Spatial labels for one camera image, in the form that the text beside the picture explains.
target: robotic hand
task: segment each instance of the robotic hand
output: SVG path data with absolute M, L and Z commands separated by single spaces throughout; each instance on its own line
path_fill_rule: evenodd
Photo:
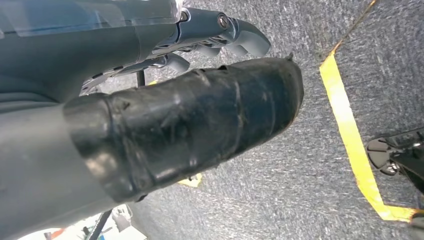
M 86 95 L 148 67 L 184 72 L 176 51 L 220 48 L 262 57 L 270 42 L 176 0 L 1 0 L 0 239 L 140 201 L 284 131 L 304 95 L 292 56 Z
M 175 24 L 173 34 L 158 43 L 146 59 L 136 64 L 126 64 L 96 74 L 82 85 L 81 94 L 86 94 L 110 77 L 119 77 L 142 71 L 146 68 L 170 67 L 185 72 L 190 63 L 174 52 L 201 52 L 215 57 L 221 48 L 227 48 L 241 57 L 247 53 L 263 57 L 271 43 L 254 25 L 226 16 L 220 11 L 183 8 L 180 21 Z

